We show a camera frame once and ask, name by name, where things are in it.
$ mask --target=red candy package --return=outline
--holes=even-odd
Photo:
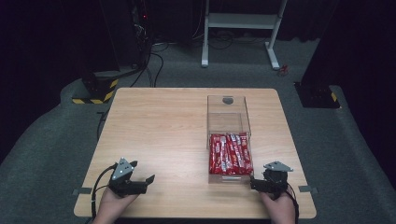
[[[250,175],[253,171],[245,133],[212,134],[209,146],[210,174]]]
[[[235,138],[236,138],[235,154],[236,154],[236,158],[238,159],[239,173],[240,174],[246,174],[247,173],[247,169],[246,169],[244,157],[242,155],[242,141],[241,141],[241,137],[236,134]]]
[[[248,151],[248,137],[245,133],[241,133],[239,137],[241,138],[241,148],[245,162],[246,174],[250,174],[253,171],[253,167],[251,164],[250,153]]]
[[[230,134],[226,135],[226,140],[227,140],[227,146],[229,150],[229,157],[230,157],[230,162],[232,165],[232,170],[234,174],[239,174],[239,164],[238,164],[238,159],[236,158],[236,153],[235,153],[235,145],[233,144],[233,138],[231,137]]]
[[[222,174],[219,134],[212,134],[210,136],[209,172],[210,174]]]

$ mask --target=metal stand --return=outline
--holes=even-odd
[[[281,0],[281,5],[276,15],[257,14],[230,14],[230,13],[209,13],[209,0],[206,1],[205,8],[205,34],[202,49],[202,67],[209,66],[208,32],[209,27],[222,28],[246,28],[246,29],[268,29],[273,30],[270,42],[265,42],[265,49],[268,52],[271,65],[274,70],[279,70],[280,66],[274,53],[274,43],[276,35],[282,22],[288,0]]]

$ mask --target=black curtain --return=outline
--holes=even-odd
[[[361,134],[396,187],[396,2],[340,0],[304,74],[314,89],[342,88]]]
[[[338,0],[289,0],[277,38],[301,41],[316,40],[323,36]]]
[[[81,77],[60,1],[3,1],[0,6],[0,161],[29,125],[60,103]]]

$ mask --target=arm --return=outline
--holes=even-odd
[[[294,204],[287,193],[283,192],[275,201],[268,193],[260,192],[260,196],[274,224],[295,224]]]
[[[99,210],[92,224],[112,224],[123,211],[132,203],[138,194],[127,195],[120,198],[111,189],[106,188],[99,204]]]

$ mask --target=transparent container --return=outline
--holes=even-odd
[[[210,160],[210,139],[213,134],[242,134],[247,137],[247,150],[252,165],[250,149],[250,124],[245,96],[207,96],[207,149]],[[243,175],[211,174],[209,162],[209,183],[247,184],[253,171]]]

